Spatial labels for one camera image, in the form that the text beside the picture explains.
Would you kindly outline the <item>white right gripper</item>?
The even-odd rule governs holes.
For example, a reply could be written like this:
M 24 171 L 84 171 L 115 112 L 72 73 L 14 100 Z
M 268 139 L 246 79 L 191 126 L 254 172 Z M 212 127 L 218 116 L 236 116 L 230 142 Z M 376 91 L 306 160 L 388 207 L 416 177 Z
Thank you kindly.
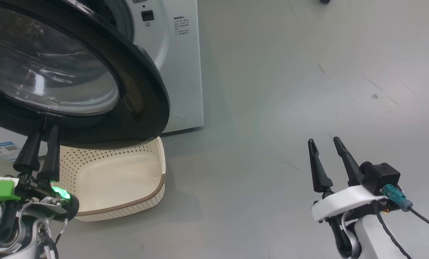
M 389 213 L 387 199 L 360 186 L 364 176 L 359 165 L 339 137 L 333 141 L 346 169 L 349 187 L 315 201 L 312 217 L 330 225 L 342 258 L 388 258 L 389 235 L 378 219 Z M 308 140 L 308 150 L 314 192 L 331 192 L 333 182 L 326 175 L 313 139 Z

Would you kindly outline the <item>black glass washer door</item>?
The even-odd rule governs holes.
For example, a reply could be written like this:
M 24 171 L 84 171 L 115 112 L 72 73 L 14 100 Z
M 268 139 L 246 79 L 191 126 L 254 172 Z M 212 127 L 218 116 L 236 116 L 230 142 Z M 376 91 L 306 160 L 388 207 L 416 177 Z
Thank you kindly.
M 0 128 L 59 128 L 60 144 L 124 149 L 163 132 L 155 63 L 78 0 L 0 0 Z

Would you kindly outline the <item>cream perforated laundry basket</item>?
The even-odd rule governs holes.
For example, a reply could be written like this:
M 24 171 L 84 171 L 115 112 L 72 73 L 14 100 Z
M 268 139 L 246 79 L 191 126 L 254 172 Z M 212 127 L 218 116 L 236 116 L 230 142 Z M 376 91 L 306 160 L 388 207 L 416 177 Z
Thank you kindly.
M 79 203 L 76 219 L 101 221 L 140 213 L 163 198 L 166 158 L 160 137 L 119 150 L 60 148 L 55 185 Z

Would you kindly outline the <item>white front-load washing machine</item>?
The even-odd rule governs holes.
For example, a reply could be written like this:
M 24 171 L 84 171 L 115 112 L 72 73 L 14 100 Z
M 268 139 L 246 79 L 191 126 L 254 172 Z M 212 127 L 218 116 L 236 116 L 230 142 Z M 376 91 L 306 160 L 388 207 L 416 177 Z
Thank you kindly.
M 170 100 L 164 133 L 203 126 L 197 0 L 78 0 L 144 49 Z M 0 128 L 0 143 L 23 148 L 28 136 Z

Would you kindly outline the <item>blue energy label sticker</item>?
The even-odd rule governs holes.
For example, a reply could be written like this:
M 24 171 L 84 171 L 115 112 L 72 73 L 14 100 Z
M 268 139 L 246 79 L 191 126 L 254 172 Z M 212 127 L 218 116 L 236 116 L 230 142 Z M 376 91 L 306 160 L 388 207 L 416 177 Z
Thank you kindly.
M 5 161 L 15 161 L 21 149 L 13 142 L 0 143 L 0 157 Z

